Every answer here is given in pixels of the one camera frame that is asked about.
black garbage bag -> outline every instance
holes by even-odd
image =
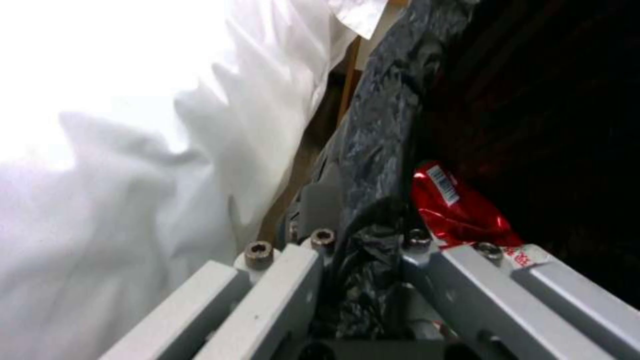
[[[537,243],[629,304],[639,127],[634,1],[413,0],[372,53],[319,168],[340,168],[318,336],[401,338],[399,240],[417,163],[441,161]]]

gray metal bar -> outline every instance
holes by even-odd
[[[640,359],[640,314],[564,264],[550,262],[511,277],[618,359]]]
[[[101,359],[191,359],[249,288],[247,273],[209,261]]]
[[[482,358],[611,358],[469,246],[429,259],[406,253],[403,270]]]
[[[195,359],[270,359],[284,339],[306,336],[321,276],[316,251],[288,245]]]

red plastic packaging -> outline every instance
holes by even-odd
[[[429,161],[415,171],[411,196],[427,228],[445,242],[443,247],[477,241],[503,247],[523,244],[491,202],[437,161]]]

screw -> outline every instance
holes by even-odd
[[[496,265],[502,260],[502,250],[492,243],[475,243],[474,249]]]
[[[298,222],[289,222],[289,241],[290,243],[298,243]]]
[[[413,249],[428,248],[431,244],[431,237],[422,229],[411,229],[407,234],[405,245]]]
[[[335,248],[335,233],[329,229],[316,229],[311,233],[311,247],[314,249],[324,249],[331,254]]]
[[[273,247],[266,241],[253,241],[244,249],[244,262],[254,270],[264,270],[273,262]]]

barcode label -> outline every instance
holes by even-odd
[[[456,193],[456,189],[453,187],[453,184],[451,184],[449,178],[438,165],[427,170],[427,174],[429,174],[433,183],[436,184],[436,187],[444,201],[447,203],[447,206],[451,206],[456,201],[460,200],[460,196]]]

